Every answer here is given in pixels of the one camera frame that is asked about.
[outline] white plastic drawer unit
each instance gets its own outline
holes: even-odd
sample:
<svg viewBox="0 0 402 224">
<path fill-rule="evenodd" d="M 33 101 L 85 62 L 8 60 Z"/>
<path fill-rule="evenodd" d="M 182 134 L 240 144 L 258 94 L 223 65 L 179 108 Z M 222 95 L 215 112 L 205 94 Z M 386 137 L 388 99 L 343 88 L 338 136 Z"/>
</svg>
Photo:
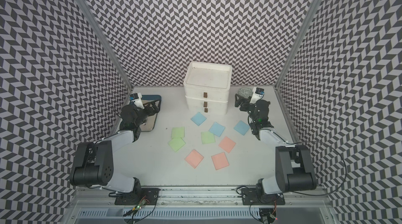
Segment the white plastic drawer unit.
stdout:
<svg viewBox="0 0 402 224">
<path fill-rule="evenodd" d="M 184 78 L 186 101 L 190 110 L 226 114 L 232 66 L 191 62 Z"/>
</svg>

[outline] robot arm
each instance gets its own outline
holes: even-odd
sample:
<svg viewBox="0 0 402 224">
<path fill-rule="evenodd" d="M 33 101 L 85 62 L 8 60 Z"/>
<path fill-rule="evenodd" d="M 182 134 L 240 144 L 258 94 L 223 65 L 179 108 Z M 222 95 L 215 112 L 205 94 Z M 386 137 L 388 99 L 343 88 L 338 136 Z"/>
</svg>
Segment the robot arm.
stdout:
<svg viewBox="0 0 402 224">
<path fill-rule="evenodd" d="M 122 122 L 118 133 L 99 141 L 78 144 L 70 174 L 73 186 L 99 187 L 121 193 L 135 189 L 134 178 L 114 169 L 113 154 L 138 140 L 141 124 L 160 110 L 156 106 L 157 100 L 143 104 L 141 97 L 140 93 L 132 94 L 130 104 L 121 109 Z"/>
<path fill-rule="evenodd" d="M 251 118 L 249 125 L 252 134 L 269 146 L 275 146 L 275 174 L 260 179 L 257 188 L 260 195 L 284 193 L 289 191 L 313 190 L 317 179 L 306 146 L 289 144 L 268 121 L 270 102 L 262 100 L 264 90 L 253 89 L 253 93 L 244 93 L 248 97 L 235 95 L 235 106 L 246 111 Z"/>
</svg>

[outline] chevron patterned wall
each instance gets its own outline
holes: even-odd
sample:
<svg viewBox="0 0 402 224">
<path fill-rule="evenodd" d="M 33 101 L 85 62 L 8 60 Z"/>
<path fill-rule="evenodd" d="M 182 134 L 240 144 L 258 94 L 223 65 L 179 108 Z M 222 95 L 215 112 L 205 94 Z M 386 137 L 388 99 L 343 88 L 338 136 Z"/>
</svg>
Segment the chevron patterned wall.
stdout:
<svg viewBox="0 0 402 224">
<path fill-rule="evenodd" d="M 331 144 L 343 223 L 402 223 L 402 0 L 323 0 L 281 86 L 303 141 Z M 314 146 L 320 183 L 343 178 Z"/>
<path fill-rule="evenodd" d="M 274 84 L 312 0 L 87 0 L 136 86 L 179 86 L 191 61 Z"/>
<path fill-rule="evenodd" d="M 0 223 L 55 223 L 128 90 L 73 0 L 0 0 L 0 66 Z"/>
</svg>

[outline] white table surface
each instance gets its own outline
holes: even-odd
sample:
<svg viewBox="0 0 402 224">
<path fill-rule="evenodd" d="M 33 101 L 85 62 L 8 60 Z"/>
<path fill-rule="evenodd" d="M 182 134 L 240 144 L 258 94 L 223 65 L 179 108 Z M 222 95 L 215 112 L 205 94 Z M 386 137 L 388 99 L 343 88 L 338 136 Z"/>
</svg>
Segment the white table surface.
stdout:
<svg viewBox="0 0 402 224">
<path fill-rule="evenodd" d="M 200 126 L 190 120 L 196 112 L 188 110 L 183 87 L 134 88 L 134 92 L 143 95 L 162 96 L 161 109 L 152 131 L 142 132 L 137 141 L 115 153 L 115 169 L 127 176 L 137 177 L 143 186 L 254 185 L 258 179 L 274 173 L 274 147 L 257 140 L 251 130 L 243 136 L 233 129 L 240 120 L 247 123 L 248 114 L 234 107 L 234 94 L 239 88 L 230 88 L 226 115 L 202 113 L 207 119 Z M 265 91 L 264 100 L 271 102 L 269 121 L 291 141 L 274 88 L 261 88 Z M 215 143 L 203 145 L 201 132 L 208 131 L 214 122 L 225 126 L 225 130 L 220 137 L 215 136 Z M 174 152 L 168 142 L 172 128 L 180 126 L 185 127 L 183 140 L 186 144 Z M 218 146 L 225 136 L 236 143 L 230 153 Z M 204 156 L 195 169 L 184 160 L 193 149 Z M 211 156 L 221 152 L 225 152 L 229 166 L 215 170 Z"/>
</svg>

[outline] cable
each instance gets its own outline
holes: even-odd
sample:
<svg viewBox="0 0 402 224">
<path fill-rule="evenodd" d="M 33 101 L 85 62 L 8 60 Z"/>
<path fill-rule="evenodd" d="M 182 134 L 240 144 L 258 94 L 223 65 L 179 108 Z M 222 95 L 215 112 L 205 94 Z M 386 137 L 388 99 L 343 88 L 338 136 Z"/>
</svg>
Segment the cable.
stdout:
<svg viewBox="0 0 402 224">
<path fill-rule="evenodd" d="M 146 197 L 146 195 L 141 200 L 139 200 L 139 202 L 133 207 L 133 209 L 131 209 L 127 213 L 123 214 L 123 221 L 125 223 L 127 223 L 127 224 L 133 224 L 134 223 L 134 215 L 139 211 L 139 209 L 141 209 L 141 203 L 145 199 L 145 197 Z M 124 217 L 126 217 L 128 215 L 131 215 L 131 219 L 129 221 L 125 221 Z"/>
<path fill-rule="evenodd" d="M 249 187 L 244 186 L 244 185 L 238 186 L 238 187 L 236 188 L 237 194 L 242 195 L 241 193 L 238 192 L 238 190 L 239 190 L 240 188 L 244 188 L 244 187 L 250 189 Z"/>
<path fill-rule="evenodd" d="M 274 201 L 275 202 L 275 208 L 274 208 L 274 211 L 272 212 L 272 214 L 274 214 L 274 212 L 276 212 L 276 201 Z"/>
<path fill-rule="evenodd" d="M 300 141 L 300 142 L 293 143 L 293 145 L 295 145 L 295 144 L 300 144 L 300 143 L 306 143 L 306 142 L 309 142 L 309 143 L 321 143 L 321 144 L 323 144 L 323 145 L 325 145 L 325 146 L 331 148 L 337 155 L 339 155 L 340 158 L 342 159 L 343 165 L 344 165 L 344 167 L 345 167 L 345 177 L 343 178 L 342 183 L 341 183 L 337 188 L 335 188 L 333 191 L 328 192 L 328 193 L 324 193 L 324 194 L 308 194 L 308 193 L 300 193 L 300 192 L 295 192 L 295 191 L 293 191 L 293 192 L 294 192 L 294 193 L 303 194 L 303 195 L 308 195 L 308 196 L 327 196 L 327 195 L 329 195 L 330 193 L 334 193 L 334 192 L 338 191 L 339 188 L 341 188 L 341 187 L 345 184 L 345 182 L 346 182 L 346 175 L 347 175 L 347 173 L 348 173 L 348 169 L 347 169 L 347 166 L 346 166 L 346 162 L 345 162 L 343 156 L 340 155 L 340 153 L 339 153 L 335 148 L 333 148 L 332 146 L 330 146 L 330 145 L 328 145 L 327 143 L 324 143 L 324 142 L 322 142 L 322 141 Z"/>
<path fill-rule="evenodd" d="M 118 112 L 116 109 L 113 108 L 113 111 L 115 111 L 115 113 L 117 114 L 117 116 L 118 116 L 119 118 L 123 119 L 123 118 L 120 116 L 119 112 Z"/>
<path fill-rule="evenodd" d="M 93 143 L 93 147 L 91 148 L 91 151 L 90 152 L 88 152 L 88 156 L 86 157 L 86 161 L 85 161 L 85 164 L 84 164 L 84 172 L 83 172 L 83 178 L 84 178 L 84 180 L 85 180 L 85 169 L 86 169 L 86 165 L 87 165 L 87 163 L 88 163 L 88 161 L 89 161 L 89 156 L 90 155 L 92 155 L 92 152 L 93 152 L 93 148 L 95 147 L 95 145 L 96 144 L 98 144 L 98 142 L 99 141 L 102 141 L 103 139 L 100 139 L 100 140 L 98 140 L 98 141 L 92 141 L 91 143 Z"/>
<path fill-rule="evenodd" d="M 152 211 L 151 211 L 147 216 L 145 216 L 144 218 L 142 218 L 142 219 L 136 221 L 135 223 L 138 223 L 138 222 L 142 221 L 143 219 L 147 218 L 148 216 L 150 216 L 150 215 L 155 211 L 156 203 L 158 203 L 158 198 L 157 198 L 156 194 L 155 194 L 153 191 L 151 191 L 151 192 L 152 192 L 153 195 L 155 196 L 155 206 L 153 206 Z"/>
<path fill-rule="evenodd" d="M 95 189 L 95 188 L 101 188 L 100 190 L 108 190 L 108 191 L 112 191 L 112 192 L 114 192 L 114 193 L 122 193 L 122 192 L 119 192 L 119 191 L 116 191 L 116 190 L 112 190 L 112 189 L 108 189 L 108 188 L 105 188 L 105 187 L 103 187 L 103 186 L 95 186 L 95 187 L 88 187 L 89 189 Z M 112 198 L 117 198 L 117 197 L 119 197 L 119 195 L 111 195 L 112 193 L 109 193 L 109 197 L 112 197 Z"/>
<path fill-rule="evenodd" d="M 254 220 L 256 220 L 256 221 L 260 222 L 260 220 L 259 220 L 259 219 L 257 219 L 257 218 L 255 218 L 255 217 L 254 217 L 254 215 L 251 213 L 251 206 L 252 206 L 254 203 L 256 203 L 256 202 L 251 202 L 251 204 L 250 204 L 250 206 L 249 206 L 249 212 L 250 212 L 251 217 L 253 217 L 253 218 L 254 218 Z"/>
</svg>

